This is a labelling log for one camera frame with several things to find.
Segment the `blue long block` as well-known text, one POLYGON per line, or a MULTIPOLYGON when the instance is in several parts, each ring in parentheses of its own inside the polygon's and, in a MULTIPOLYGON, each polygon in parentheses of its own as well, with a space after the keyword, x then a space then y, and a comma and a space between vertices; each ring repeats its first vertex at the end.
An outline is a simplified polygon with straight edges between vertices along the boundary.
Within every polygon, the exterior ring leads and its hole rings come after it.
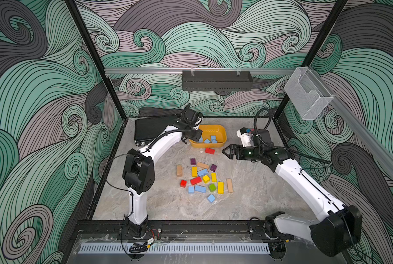
POLYGON ((195 190, 196 192, 206 193, 206 187, 204 187, 204 186, 195 185, 195 186, 194 186, 194 190, 195 190))
POLYGON ((208 169, 203 169, 203 170, 198 171, 197 174, 199 177, 203 177, 205 175, 208 175, 209 171, 208 171, 208 169))

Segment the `blue cube bottom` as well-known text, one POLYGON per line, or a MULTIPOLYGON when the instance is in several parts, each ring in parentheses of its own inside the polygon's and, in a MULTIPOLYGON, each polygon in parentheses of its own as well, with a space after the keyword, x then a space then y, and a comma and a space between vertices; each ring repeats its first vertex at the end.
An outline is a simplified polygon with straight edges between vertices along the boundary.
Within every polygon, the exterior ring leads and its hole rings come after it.
POLYGON ((208 201, 210 202, 210 203, 213 203, 214 201, 215 201, 215 196, 213 195, 213 194, 211 194, 211 195, 209 195, 208 197, 207 197, 207 199, 208 199, 208 201))

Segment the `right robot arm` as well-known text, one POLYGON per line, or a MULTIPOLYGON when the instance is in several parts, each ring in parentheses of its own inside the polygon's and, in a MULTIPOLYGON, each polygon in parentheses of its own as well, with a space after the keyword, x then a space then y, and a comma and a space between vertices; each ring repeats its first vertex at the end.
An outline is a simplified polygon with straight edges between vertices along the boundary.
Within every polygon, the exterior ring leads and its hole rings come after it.
POLYGON ((334 257, 353 250, 359 257, 363 253, 356 248, 360 242, 363 215, 355 205, 347 206, 317 183, 307 168, 302 168, 294 155, 303 153, 289 147, 275 146, 266 128, 258 129, 255 114, 253 129, 246 127, 237 131, 241 144, 230 144, 222 150, 229 159, 260 162, 284 179, 307 203, 315 214, 314 221, 297 218, 278 211, 266 217, 264 230, 269 238, 271 257, 281 259, 286 254, 285 244, 295 237, 313 243, 323 254, 334 257))

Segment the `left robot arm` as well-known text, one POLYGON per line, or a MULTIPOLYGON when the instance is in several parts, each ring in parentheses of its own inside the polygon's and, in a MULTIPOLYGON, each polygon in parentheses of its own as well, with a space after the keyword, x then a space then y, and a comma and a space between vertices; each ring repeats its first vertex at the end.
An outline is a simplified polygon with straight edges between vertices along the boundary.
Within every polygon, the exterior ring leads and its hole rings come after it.
POLYGON ((202 121, 203 114, 187 105, 149 145, 128 151, 122 178, 130 193, 126 219, 132 236, 141 238, 146 233, 149 220, 147 192, 155 182, 155 164, 176 143, 186 139, 199 141, 202 121))

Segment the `red block near bin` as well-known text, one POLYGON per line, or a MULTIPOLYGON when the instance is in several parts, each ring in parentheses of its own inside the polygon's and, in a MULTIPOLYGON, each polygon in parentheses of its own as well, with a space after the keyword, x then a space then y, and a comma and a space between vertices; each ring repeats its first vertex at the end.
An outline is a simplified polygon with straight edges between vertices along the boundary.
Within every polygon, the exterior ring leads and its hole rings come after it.
POLYGON ((214 154, 215 154, 215 150, 212 149, 212 148, 206 148, 206 149, 205 149, 205 153, 214 155, 214 154))

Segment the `yellow plastic bin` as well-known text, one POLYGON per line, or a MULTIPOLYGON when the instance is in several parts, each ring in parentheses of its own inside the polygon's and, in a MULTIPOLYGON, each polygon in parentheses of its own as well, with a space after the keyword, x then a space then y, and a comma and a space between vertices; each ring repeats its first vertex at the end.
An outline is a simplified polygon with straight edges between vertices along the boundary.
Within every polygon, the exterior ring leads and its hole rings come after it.
POLYGON ((220 148, 227 141, 226 129, 218 124, 203 124, 199 126, 202 130, 201 139, 199 141, 190 141, 192 147, 195 148, 220 148))

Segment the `purple cube right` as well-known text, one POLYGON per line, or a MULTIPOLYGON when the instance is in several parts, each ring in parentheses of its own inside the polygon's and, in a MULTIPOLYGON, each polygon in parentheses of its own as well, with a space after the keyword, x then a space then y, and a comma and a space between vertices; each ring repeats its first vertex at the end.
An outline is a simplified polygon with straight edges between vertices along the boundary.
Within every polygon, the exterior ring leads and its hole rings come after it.
POLYGON ((211 170, 212 172, 216 172, 216 169, 217 169, 217 166, 216 166, 216 165, 212 164, 212 165, 210 166, 210 170, 211 170))

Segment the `yellow block small upright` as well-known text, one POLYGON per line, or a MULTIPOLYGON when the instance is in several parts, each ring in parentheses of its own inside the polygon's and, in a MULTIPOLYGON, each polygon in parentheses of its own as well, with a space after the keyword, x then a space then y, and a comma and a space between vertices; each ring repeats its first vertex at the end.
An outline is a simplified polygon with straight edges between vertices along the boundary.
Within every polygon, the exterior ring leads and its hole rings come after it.
POLYGON ((212 181, 213 183, 217 182, 216 173, 212 173, 212 174, 211 174, 211 181, 212 181))

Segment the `wooden block angled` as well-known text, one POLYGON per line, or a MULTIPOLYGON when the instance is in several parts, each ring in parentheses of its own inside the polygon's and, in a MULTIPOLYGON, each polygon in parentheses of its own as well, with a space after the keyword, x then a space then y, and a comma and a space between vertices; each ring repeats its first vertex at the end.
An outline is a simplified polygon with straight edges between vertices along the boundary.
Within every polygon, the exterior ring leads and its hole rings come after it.
POLYGON ((202 162, 197 162, 196 166, 200 167, 200 168, 205 168, 205 169, 209 169, 209 167, 210 167, 209 165, 202 163, 202 162))

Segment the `wooden block right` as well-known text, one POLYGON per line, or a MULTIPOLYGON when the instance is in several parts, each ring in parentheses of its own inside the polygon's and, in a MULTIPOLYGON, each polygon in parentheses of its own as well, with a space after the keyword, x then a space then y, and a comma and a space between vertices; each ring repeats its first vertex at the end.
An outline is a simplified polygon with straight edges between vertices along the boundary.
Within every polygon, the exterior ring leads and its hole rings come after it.
POLYGON ((227 183, 227 190, 228 190, 228 193, 233 193, 234 190, 233 190, 233 182, 232 182, 232 179, 228 178, 228 179, 226 180, 226 183, 227 183))

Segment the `wooden block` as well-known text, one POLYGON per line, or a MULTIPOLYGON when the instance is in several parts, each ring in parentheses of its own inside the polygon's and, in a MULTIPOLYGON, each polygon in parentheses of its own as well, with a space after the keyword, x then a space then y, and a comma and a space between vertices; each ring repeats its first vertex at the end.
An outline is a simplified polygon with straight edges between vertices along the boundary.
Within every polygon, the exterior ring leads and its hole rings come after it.
POLYGON ((228 179, 226 180, 226 183, 227 183, 227 190, 228 190, 228 193, 233 193, 234 190, 233 190, 233 182, 232 182, 232 179, 228 178, 228 179))
POLYGON ((176 175, 177 175, 177 177, 182 177, 183 176, 183 167, 182 167, 182 165, 177 165, 176 166, 176 175))

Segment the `yellow long block right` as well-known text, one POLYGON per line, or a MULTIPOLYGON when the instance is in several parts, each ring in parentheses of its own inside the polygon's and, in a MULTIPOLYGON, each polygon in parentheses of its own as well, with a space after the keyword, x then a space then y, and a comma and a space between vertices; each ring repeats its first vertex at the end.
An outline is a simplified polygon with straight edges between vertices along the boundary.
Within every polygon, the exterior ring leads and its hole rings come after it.
POLYGON ((217 183, 217 193, 218 194, 224 194, 224 188, 225 186, 224 186, 224 182, 221 182, 221 181, 219 181, 218 183, 217 183))

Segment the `yellow long block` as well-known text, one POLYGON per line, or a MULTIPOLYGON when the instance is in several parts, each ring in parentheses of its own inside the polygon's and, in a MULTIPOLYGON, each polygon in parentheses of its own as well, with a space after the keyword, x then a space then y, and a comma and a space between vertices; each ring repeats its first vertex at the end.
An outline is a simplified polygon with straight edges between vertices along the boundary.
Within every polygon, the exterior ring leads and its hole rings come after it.
POLYGON ((221 182, 221 181, 219 181, 218 183, 217 183, 217 193, 218 194, 224 194, 224 188, 225 186, 224 186, 224 182, 221 182))
POLYGON ((197 167, 192 167, 192 177, 197 177, 198 176, 198 168, 197 167))

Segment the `yellow long block left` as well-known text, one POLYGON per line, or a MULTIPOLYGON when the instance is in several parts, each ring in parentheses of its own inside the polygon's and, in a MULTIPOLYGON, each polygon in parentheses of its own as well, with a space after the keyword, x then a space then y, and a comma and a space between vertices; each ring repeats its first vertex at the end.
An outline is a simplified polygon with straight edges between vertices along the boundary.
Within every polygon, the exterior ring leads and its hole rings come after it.
POLYGON ((192 167, 192 177, 197 177, 198 176, 198 168, 197 167, 192 167))

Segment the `yellow cube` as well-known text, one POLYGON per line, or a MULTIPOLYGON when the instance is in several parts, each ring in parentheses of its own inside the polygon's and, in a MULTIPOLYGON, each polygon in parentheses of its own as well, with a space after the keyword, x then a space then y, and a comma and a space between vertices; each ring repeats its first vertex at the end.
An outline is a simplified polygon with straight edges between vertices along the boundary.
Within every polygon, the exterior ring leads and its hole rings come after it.
POLYGON ((205 175, 202 177, 202 180, 204 183, 208 183, 210 181, 210 177, 208 175, 205 175))

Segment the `wooden block left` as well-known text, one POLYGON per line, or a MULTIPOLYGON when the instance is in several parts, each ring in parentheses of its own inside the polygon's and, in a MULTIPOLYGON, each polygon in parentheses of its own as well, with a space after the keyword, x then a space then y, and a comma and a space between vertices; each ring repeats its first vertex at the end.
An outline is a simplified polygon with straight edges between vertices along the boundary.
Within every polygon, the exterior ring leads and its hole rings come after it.
POLYGON ((182 167, 182 165, 177 165, 176 166, 176 175, 177 175, 177 177, 182 177, 183 176, 183 167, 182 167))

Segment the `green cube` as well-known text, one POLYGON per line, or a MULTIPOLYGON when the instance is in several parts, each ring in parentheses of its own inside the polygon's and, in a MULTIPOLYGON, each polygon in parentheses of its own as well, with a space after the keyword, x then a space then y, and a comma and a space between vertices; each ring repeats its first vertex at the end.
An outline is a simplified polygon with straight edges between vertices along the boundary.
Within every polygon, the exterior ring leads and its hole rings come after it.
POLYGON ((214 183, 210 184, 208 186, 208 189, 209 189, 210 192, 216 191, 216 189, 217 189, 216 184, 214 184, 214 183))

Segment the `red long block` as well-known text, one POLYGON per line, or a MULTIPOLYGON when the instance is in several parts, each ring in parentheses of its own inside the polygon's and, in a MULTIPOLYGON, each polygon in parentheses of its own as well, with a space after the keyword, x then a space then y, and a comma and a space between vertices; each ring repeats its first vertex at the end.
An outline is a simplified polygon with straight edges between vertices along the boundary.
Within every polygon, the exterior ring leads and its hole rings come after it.
POLYGON ((190 180, 190 184, 191 184, 191 185, 197 185, 197 184, 199 184, 199 183, 201 183, 201 182, 202 182, 201 177, 195 177, 195 178, 193 178, 193 179, 190 180))

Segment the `red cube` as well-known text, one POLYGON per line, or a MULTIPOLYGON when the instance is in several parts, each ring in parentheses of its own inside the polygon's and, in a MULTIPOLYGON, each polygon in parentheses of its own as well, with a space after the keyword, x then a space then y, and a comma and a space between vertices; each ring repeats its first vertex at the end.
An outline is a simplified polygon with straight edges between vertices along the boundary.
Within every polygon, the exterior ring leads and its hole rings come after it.
POLYGON ((185 188, 186 185, 187 185, 187 181, 186 181, 186 180, 182 180, 181 183, 180 183, 180 186, 181 186, 182 188, 185 188))

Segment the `black briefcase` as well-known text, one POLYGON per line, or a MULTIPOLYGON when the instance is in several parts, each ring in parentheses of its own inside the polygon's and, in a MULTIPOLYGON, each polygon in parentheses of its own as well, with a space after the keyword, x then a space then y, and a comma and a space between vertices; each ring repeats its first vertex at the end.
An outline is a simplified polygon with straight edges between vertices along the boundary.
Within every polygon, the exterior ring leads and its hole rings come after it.
POLYGON ((134 143, 136 146, 149 145, 177 119, 176 115, 142 118, 135 121, 134 143))

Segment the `clear acrylic holder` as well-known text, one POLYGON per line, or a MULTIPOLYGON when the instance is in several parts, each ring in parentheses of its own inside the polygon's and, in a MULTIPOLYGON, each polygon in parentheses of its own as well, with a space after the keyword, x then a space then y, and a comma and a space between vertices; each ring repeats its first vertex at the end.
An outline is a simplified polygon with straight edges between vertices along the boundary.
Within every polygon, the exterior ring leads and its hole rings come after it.
POLYGON ((315 120, 334 99, 321 76, 309 67, 296 68, 284 90, 304 121, 315 120))

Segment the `black wall shelf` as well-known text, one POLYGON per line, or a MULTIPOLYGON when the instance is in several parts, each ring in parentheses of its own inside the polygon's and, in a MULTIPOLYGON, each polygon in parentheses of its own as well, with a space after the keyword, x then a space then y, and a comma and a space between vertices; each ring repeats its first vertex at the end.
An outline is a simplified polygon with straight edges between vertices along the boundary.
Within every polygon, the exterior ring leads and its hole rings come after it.
POLYGON ((182 73, 182 88, 184 91, 250 91, 253 77, 249 71, 239 75, 232 71, 190 71, 182 73))

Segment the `aluminium wall rail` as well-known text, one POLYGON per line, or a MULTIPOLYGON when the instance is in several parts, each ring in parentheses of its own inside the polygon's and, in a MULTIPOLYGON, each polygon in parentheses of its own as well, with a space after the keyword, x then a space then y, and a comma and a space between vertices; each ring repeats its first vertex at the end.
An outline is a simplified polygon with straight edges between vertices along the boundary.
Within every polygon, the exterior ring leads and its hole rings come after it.
POLYGON ((190 71, 192 74, 200 71, 210 72, 235 72, 240 74, 242 71, 249 71, 254 75, 291 75, 295 68, 278 69, 278 68, 128 68, 128 67, 113 67, 105 68, 106 74, 182 74, 184 71, 190 71))

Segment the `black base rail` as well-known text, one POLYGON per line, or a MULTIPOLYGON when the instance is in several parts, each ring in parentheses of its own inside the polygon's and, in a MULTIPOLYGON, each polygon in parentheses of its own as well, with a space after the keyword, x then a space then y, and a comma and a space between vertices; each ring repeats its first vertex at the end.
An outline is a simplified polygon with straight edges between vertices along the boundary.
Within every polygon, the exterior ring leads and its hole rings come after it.
POLYGON ((280 220, 291 220, 280 215, 275 220, 146 220, 141 226, 129 220, 79 221, 75 233, 115 234, 122 239, 140 239, 145 235, 151 238, 173 239, 180 235, 247 235, 253 240, 286 240, 302 238, 311 240, 310 226, 315 221, 304 223, 295 218, 291 226, 279 227, 280 220))

